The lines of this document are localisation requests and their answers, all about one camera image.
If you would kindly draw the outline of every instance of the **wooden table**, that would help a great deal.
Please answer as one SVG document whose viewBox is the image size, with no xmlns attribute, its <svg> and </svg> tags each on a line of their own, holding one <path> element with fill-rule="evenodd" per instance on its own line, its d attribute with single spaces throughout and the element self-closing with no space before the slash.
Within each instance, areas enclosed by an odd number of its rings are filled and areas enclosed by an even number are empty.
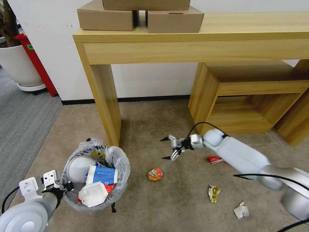
<svg viewBox="0 0 309 232">
<path fill-rule="evenodd" d="M 210 13 L 196 34 L 149 34 L 142 23 L 132 32 L 78 30 L 73 38 L 109 144 L 118 146 L 111 64 L 309 59 L 309 12 Z"/>
</svg>

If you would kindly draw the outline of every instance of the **orange wrapper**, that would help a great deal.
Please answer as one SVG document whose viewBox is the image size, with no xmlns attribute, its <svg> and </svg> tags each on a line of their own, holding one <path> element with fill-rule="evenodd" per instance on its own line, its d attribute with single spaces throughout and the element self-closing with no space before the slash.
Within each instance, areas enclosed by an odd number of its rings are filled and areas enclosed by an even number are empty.
<svg viewBox="0 0 309 232">
<path fill-rule="evenodd" d="M 157 169 L 152 169 L 148 175 L 150 180 L 152 181 L 156 181 L 156 180 L 160 180 L 163 176 L 161 169 L 157 168 Z"/>
</svg>

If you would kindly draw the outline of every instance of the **robotic arm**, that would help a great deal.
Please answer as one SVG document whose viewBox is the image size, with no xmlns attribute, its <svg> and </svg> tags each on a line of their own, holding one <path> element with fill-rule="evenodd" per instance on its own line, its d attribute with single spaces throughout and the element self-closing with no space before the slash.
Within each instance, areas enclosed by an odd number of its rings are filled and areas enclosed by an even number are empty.
<svg viewBox="0 0 309 232">
<path fill-rule="evenodd" d="M 173 154 L 164 159 L 176 160 L 186 149 L 209 148 L 240 173 L 252 174 L 246 175 L 248 178 L 259 181 L 269 189 L 283 190 L 281 203 L 284 208 L 298 220 L 309 218 L 309 173 L 297 168 L 273 166 L 262 153 L 219 129 L 209 130 L 204 135 L 194 134 L 186 139 L 169 135 L 161 141 L 167 140 L 172 142 Z"/>
<path fill-rule="evenodd" d="M 61 185 L 55 170 L 45 173 L 42 178 L 30 177 L 19 182 L 19 189 L 25 202 L 4 212 L 4 201 L 0 232 L 46 231 L 48 221 L 59 206 L 63 194 L 73 188 L 71 182 Z"/>
</svg>

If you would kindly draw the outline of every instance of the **white wall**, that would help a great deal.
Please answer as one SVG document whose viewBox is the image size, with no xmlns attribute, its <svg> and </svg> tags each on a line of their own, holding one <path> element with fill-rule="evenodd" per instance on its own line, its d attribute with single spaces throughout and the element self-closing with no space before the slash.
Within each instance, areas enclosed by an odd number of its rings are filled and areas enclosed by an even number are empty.
<svg viewBox="0 0 309 232">
<path fill-rule="evenodd" d="M 72 33 L 90 0 L 8 0 L 62 100 L 93 98 Z M 304 11 L 308 0 L 191 0 L 204 12 Z M 113 65 L 118 97 L 190 94 L 196 63 Z"/>
</svg>

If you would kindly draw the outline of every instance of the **white flower pot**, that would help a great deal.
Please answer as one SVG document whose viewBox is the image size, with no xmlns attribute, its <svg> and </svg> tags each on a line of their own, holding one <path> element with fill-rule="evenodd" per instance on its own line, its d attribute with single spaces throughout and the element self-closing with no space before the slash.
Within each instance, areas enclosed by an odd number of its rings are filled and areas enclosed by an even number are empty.
<svg viewBox="0 0 309 232">
<path fill-rule="evenodd" d="M 46 87 L 22 45 L 0 48 L 0 65 L 23 91 Z"/>
</svg>

